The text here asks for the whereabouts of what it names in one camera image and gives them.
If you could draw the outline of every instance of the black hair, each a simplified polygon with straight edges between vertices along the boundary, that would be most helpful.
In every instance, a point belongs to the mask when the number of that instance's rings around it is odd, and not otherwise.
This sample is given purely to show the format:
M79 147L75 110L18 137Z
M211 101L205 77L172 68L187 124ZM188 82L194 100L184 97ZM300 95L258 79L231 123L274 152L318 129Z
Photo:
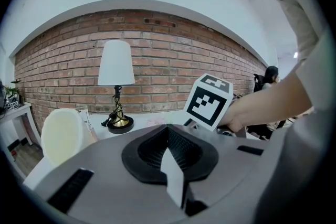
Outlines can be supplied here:
M276 77L279 75L279 69L275 66L269 66L266 69L265 72L265 76L264 76L264 80L263 83L270 83L272 84L273 82L275 82Z

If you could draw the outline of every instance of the black vent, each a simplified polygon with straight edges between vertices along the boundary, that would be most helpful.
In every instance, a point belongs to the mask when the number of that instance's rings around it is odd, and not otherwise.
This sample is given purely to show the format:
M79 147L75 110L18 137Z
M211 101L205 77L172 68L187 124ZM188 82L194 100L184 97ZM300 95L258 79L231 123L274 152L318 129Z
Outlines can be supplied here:
M48 200L48 203L66 213L71 205L83 191L93 172L85 169L78 169Z
M167 148L182 171L193 166L202 157L201 147L168 127L143 142L138 148L138 154L148 165L160 170L162 156Z
M261 150L259 148L255 148L255 147L251 147L251 146L239 146L239 147L237 147L237 149L239 151L244 151L244 152L251 153L251 154L254 154L254 155L258 155L258 156L261 156L262 153L264 152L264 150Z
M186 182L205 179L218 162L215 147L173 125L161 125L125 146L121 159L137 180L148 184L167 184L160 171L164 152L169 148L184 173Z

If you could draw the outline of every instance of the white lampshade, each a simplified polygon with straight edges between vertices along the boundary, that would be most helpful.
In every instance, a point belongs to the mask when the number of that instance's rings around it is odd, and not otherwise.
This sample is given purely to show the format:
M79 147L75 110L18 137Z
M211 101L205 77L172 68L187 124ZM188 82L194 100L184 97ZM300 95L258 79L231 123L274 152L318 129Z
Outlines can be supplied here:
M98 85L122 86L134 83L131 46L122 40L107 41L101 57Z

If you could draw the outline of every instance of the table lamp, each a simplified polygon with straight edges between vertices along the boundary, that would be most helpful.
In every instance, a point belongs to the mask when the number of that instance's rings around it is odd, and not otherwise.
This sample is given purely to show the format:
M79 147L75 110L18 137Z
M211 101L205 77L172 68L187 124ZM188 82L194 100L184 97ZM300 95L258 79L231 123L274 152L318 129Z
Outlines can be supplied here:
M114 134L123 134L134 126L134 120L124 115L120 104L120 90L122 85L134 84L134 73L131 56L131 46L122 40L107 41L101 57L98 85L114 86L115 110L108 119L101 123Z

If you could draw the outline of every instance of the lamp base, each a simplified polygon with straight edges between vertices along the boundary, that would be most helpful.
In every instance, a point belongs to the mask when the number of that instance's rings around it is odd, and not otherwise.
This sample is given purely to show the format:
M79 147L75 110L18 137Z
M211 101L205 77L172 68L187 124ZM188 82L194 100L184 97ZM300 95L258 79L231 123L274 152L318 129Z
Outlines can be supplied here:
M117 120L117 116L113 115L111 120L107 123L107 128L109 129L110 133L112 134L124 134L129 132L134 127L134 120L131 117L123 116L124 119L120 120L124 122L124 125L120 126L120 121L114 124Z

